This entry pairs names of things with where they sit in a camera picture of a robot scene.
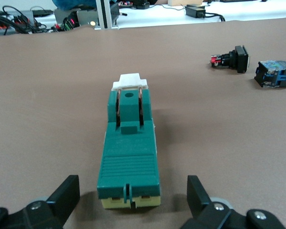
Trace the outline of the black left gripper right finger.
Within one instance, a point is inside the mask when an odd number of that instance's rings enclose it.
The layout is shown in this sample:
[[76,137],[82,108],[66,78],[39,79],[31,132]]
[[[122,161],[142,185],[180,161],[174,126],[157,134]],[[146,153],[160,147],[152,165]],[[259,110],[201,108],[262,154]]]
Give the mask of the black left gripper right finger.
[[237,213],[220,198],[210,198],[198,176],[187,177],[187,202],[192,214],[183,229],[284,229],[271,212],[250,209],[246,215]]

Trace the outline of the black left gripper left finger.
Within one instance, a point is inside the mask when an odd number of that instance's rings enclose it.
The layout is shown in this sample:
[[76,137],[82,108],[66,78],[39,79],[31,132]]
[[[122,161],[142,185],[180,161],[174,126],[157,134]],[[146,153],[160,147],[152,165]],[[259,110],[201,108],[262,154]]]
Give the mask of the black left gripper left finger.
[[79,200],[79,176],[69,175],[46,200],[13,214],[0,207],[0,229],[62,229]]

